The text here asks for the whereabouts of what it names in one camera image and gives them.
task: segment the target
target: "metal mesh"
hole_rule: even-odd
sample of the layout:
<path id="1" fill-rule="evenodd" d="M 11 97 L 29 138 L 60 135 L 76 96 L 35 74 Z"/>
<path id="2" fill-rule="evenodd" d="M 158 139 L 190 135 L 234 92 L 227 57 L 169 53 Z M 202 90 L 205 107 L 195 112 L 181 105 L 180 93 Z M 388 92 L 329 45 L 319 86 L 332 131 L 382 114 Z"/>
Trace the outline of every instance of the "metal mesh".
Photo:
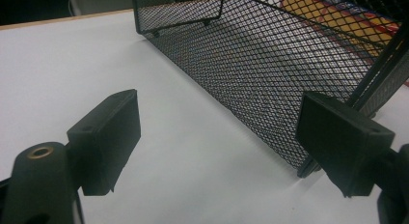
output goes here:
<path id="1" fill-rule="evenodd" d="M 138 32 L 294 168 L 308 156 L 295 140 L 303 92 L 344 102 L 364 92 L 409 4 L 377 11 L 370 0 L 151 1 L 134 1 Z"/>

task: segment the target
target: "black wire mesh basket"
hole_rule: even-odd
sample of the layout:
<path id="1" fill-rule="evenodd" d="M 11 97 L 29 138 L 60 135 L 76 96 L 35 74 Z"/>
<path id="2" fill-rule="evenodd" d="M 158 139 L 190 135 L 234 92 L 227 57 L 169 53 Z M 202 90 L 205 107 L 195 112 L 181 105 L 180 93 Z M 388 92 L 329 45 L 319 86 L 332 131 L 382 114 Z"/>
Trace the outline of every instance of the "black wire mesh basket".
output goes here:
<path id="1" fill-rule="evenodd" d="M 136 29 L 298 170 L 305 91 L 367 116 L 409 76 L 409 0 L 133 0 Z"/>

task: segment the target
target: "wire basket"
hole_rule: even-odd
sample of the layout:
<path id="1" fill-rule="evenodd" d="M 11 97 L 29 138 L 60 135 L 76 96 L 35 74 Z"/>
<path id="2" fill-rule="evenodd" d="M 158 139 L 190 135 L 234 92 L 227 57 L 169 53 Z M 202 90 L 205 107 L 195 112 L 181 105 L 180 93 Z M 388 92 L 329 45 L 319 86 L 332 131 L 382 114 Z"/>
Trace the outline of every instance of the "wire basket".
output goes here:
<path id="1" fill-rule="evenodd" d="M 314 165 L 295 140 L 305 91 L 371 116 L 409 76 L 409 0 L 133 3 L 137 32 L 300 177 Z"/>

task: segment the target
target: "white surface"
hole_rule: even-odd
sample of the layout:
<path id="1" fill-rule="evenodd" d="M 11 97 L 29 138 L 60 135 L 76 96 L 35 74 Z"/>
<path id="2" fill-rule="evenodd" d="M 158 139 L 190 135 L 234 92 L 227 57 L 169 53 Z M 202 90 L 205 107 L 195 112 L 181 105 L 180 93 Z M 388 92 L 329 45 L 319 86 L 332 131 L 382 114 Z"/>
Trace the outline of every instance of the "white surface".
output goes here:
<path id="1" fill-rule="evenodd" d="M 87 223 L 378 223 L 377 188 L 344 199 L 323 172 L 299 180 L 227 109 L 135 32 L 133 14 L 0 31 L 0 180 L 14 158 L 104 98 L 138 90 L 142 138 Z M 377 120 L 409 143 L 409 90 Z"/>

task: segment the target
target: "tabletop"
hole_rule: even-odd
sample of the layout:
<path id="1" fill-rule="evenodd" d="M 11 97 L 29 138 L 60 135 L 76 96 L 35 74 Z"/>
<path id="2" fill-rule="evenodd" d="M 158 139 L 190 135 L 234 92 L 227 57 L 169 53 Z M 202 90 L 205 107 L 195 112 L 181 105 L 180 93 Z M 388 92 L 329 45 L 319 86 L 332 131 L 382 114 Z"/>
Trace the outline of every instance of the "tabletop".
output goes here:
<path id="1" fill-rule="evenodd" d="M 0 180 L 36 144 L 66 132 L 106 97 L 138 91 L 142 137 L 87 223 L 378 223 L 379 188 L 343 198 L 323 171 L 304 180 L 143 36 L 133 12 L 0 31 Z M 409 89 L 375 121 L 409 143 Z"/>

